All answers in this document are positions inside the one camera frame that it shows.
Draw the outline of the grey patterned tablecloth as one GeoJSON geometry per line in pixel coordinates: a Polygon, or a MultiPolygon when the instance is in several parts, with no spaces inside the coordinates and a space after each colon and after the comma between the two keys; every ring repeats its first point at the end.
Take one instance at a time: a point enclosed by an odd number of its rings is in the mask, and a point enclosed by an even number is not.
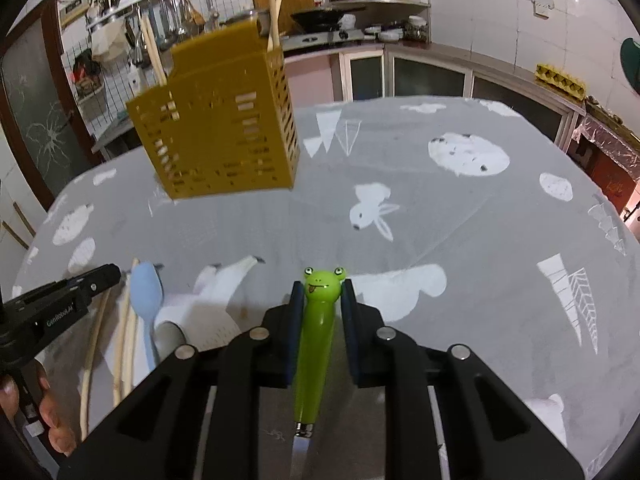
{"type": "Polygon", "coordinates": [[[160,267],[160,321],[202,350],[257,325],[306,268],[340,266],[418,344],[466,344],[587,478],[639,414],[639,244],[578,166],[504,104],[388,98],[301,108],[289,190],[172,200],[145,151],[73,180],[12,298],[75,271],[160,267]]]}

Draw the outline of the yellow plastic utensil holder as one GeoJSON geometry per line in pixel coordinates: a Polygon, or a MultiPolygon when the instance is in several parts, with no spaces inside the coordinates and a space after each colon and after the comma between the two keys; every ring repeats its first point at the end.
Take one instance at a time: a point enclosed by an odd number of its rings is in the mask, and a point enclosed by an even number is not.
{"type": "Polygon", "coordinates": [[[299,160],[284,57],[254,21],[178,44],[166,84],[128,102],[173,200],[292,188],[299,160]]]}

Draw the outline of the light blue plastic spoon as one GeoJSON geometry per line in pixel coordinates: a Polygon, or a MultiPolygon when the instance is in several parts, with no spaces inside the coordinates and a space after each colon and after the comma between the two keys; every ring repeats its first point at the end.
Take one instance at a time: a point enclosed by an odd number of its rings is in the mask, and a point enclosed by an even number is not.
{"type": "Polygon", "coordinates": [[[130,301],[134,313],[142,319],[142,338],[146,364],[154,370],[158,364],[158,353],[154,342],[155,319],[164,300],[163,285],[152,262],[142,261],[130,276],[130,301]]]}

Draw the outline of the yellow egg tray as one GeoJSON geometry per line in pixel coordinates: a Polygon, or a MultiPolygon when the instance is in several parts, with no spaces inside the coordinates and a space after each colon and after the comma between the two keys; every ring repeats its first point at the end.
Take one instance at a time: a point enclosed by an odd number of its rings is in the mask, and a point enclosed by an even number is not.
{"type": "Polygon", "coordinates": [[[553,65],[538,63],[535,77],[577,101],[582,102],[587,97],[587,86],[582,80],[558,70],[553,65]]]}

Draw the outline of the dark wooden door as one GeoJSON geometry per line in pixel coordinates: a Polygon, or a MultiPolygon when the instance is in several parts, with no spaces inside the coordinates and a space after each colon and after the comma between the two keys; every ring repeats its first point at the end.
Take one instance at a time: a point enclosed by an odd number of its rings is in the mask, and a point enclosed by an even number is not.
{"type": "Polygon", "coordinates": [[[42,0],[1,41],[1,125],[44,209],[102,164],[62,63],[58,0],[42,0]]]}

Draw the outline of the green round wall plate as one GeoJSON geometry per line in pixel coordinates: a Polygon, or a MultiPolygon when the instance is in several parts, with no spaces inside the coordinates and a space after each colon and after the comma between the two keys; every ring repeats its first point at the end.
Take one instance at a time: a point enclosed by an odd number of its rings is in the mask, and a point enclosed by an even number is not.
{"type": "Polygon", "coordinates": [[[634,92],[640,93],[640,44],[626,38],[620,46],[620,66],[634,92]]]}

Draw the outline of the green frog handle knife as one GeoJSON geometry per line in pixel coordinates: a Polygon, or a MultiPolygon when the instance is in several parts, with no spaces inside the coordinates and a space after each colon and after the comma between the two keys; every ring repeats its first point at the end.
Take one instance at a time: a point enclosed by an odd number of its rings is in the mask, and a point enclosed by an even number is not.
{"type": "Polygon", "coordinates": [[[335,304],[340,299],[346,271],[341,266],[332,271],[306,268],[304,275],[305,304],[294,384],[291,479],[303,478],[330,362],[335,304]]]}

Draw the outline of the black wok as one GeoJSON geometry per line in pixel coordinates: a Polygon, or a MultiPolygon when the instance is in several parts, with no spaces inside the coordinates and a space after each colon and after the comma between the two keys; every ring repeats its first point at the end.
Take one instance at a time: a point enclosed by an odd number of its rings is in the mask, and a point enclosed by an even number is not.
{"type": "Polygon", "coordinates": [[[364,6],[350,9],[314,8],[292,13],[291,18],[304,34],[335,32],[340,29],[340,21],[345,14],[363,10],[364,6]]]}

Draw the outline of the gas stove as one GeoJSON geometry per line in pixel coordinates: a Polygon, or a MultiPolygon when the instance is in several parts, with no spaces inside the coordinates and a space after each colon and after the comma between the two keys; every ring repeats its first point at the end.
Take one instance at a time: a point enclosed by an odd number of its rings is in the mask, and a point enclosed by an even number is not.
{"type": "Polygon", "coordinates": [[[281,39],[281,47],[284,52],[292,52],[305,49],[321,49],[353,41],[362,41],[364,33],[360,29],[334,30],[334,32],[314,32],[313,34],[301,34],[285,36],[281,39]]]}

